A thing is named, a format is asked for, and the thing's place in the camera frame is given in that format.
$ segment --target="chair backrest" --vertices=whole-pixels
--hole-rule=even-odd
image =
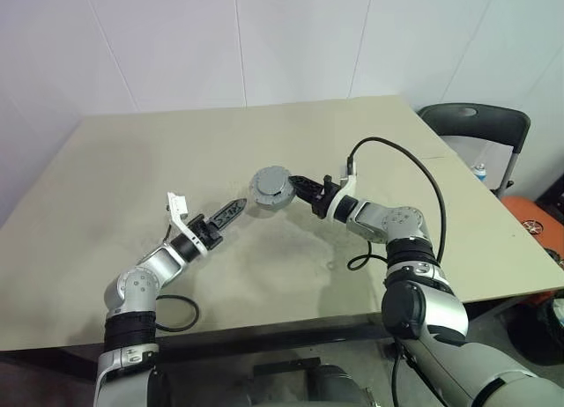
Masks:
[[[518,110],[476,103],[423,107],[420,118],[439,136],[482,138],[510,145],[520,153],[529,132],[529,116]]]

